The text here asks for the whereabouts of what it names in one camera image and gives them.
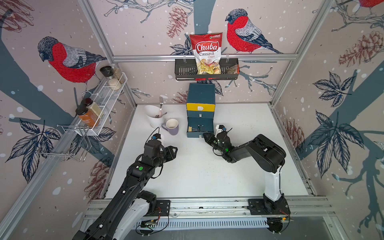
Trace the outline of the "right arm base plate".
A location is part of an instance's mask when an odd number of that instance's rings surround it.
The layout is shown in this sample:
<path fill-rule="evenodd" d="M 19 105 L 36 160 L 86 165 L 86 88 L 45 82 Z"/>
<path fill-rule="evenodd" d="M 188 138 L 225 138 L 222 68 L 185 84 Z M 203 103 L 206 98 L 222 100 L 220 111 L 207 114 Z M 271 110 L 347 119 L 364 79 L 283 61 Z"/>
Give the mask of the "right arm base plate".
<path fill-rule="evenodd" d="M 248 199 L 247 209 L 253 216 L 261 215 L 290 215 L 288 202 L 281 197 L 276 202 L 266 199 Z"/>

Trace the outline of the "teal bottom drawer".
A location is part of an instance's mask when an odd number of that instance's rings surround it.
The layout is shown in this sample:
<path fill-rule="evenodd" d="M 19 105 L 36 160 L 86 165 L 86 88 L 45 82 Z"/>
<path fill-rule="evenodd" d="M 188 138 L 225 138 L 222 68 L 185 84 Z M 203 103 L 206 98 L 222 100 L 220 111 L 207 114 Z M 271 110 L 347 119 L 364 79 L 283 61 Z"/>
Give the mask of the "teal bottom drawer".
<path fill-rule="evenodd" d="M 187 137 L 202 138 L 204 133 L 213 133 L 213 123 L 213 118 L 188 118 Z"/>

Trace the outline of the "teal drawer cabinet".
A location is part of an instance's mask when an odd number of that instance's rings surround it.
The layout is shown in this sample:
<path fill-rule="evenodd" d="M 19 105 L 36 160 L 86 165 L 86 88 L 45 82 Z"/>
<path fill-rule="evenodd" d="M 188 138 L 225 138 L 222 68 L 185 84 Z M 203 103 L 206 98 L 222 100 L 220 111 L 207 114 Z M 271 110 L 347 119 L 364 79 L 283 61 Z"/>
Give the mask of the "teal drawer cabinet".
<path fill-rule="evenodd" d="M 215 85 L 191 83 L 187 103 L 216 104 Z"/>

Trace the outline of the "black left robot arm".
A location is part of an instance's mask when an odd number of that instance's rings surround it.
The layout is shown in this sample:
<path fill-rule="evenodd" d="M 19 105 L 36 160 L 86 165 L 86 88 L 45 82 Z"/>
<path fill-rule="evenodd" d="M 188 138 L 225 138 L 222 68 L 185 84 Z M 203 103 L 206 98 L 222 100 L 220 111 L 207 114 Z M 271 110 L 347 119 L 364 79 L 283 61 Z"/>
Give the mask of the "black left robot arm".
<path fill-rule="evenodd" d="M 156 207 L 156 195 L 143 188 L 153 179 L 157 167 L 176 158 L 177 147 L 164 147 L 158 139 L 145 143 L 144 153 L 129 166 L 116 195 L 85 232 L 78 231 L 74 240 L 122 240 L 133 225 Z"/>

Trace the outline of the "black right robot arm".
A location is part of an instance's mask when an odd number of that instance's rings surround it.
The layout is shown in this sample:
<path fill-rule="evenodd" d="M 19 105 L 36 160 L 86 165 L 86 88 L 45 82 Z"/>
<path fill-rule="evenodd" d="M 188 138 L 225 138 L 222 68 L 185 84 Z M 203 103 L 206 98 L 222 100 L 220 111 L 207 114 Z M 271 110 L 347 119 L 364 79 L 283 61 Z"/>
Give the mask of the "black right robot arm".
<path fill-rule="evenodd" d="M 271 213 L 275 211 L 285 198 L 281 191 L 281 168 L 285 164 L 286 152 L 266 136 L 259 134 L 253 140 L 234 147 L 228 137 L 227 131 L 216 135 L 213 133 L 203 134 L 205 142 L 219 151 L 228 163 L 234 164 L 242 159 L 252 157 L 256 163 L 265 171 L 265 192 L 263 201 L 265 209 Z"/>

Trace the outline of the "teal drawer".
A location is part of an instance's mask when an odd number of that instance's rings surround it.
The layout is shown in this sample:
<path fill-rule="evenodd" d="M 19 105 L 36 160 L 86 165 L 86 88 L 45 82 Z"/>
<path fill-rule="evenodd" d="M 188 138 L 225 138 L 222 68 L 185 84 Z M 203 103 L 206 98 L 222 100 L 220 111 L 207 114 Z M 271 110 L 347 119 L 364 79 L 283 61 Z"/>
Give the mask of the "teal drawer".
<path fill-rule="evenodd" d="M 188 118 L 206 118 L 213 119 L 215 112 L 187 111 Z"/>
<path fill-rule="evenodd" d="M 188 118 L 187 137 L 202 138 L 204 133 L 213 133 L 213 123 L 213 118 Z"/>

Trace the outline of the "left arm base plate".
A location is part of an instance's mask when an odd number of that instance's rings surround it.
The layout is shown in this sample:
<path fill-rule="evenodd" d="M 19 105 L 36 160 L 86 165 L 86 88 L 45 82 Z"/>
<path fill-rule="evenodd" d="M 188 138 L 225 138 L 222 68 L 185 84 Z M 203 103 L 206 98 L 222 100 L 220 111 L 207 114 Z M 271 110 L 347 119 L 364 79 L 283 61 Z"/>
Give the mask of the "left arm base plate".
<path fill-rule="evenodd" d="M 149 209 L 144 218 L 167 217 L 170 213 L 170 200 L 156 200 L 155 202 L 145 200 L 145 203 Z"/>

